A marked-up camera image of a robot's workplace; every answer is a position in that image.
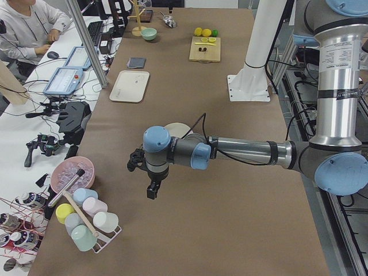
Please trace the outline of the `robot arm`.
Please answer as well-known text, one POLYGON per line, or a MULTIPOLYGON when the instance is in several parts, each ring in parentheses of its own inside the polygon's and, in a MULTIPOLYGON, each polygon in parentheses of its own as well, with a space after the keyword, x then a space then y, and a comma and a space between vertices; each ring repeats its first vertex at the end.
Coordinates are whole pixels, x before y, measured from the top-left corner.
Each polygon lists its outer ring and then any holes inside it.
POLYGON ((314 38, 314 30, 301 16, 294 20, 293 41, 299 47, 319 46, 319 42, 314 38))
POLYGON ((157 197, 169 166, 204 170, 209 161, 225 156, 253 166, 279 165, 298 171, 338 196, 367 185, 367 160, 355 135, 359 91, 359 55, 367 33, 366 1, 260 1, 244 67, 228 78, 231 101, 262 101, 264 66, 280 30, 287 5, 296 8, 296 45, 319 47, 316 133, 307 142, 250 141, 186 134, 170 135, 152 126, 143 135, 140 168, 147 172, 150 199, 157 197))

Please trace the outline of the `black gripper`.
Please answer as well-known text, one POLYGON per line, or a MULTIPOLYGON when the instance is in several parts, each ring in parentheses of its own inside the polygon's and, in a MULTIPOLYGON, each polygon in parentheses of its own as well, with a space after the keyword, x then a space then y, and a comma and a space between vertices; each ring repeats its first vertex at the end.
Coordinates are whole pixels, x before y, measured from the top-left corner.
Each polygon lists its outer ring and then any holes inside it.
POLYGON ((148 177, 151 180, 151 184, 147 187, 147 198, 154 199, 158 196, 160 189, 160 183, 168 176, 168 166, 166 167, 153 167, 147 168, 148 177))

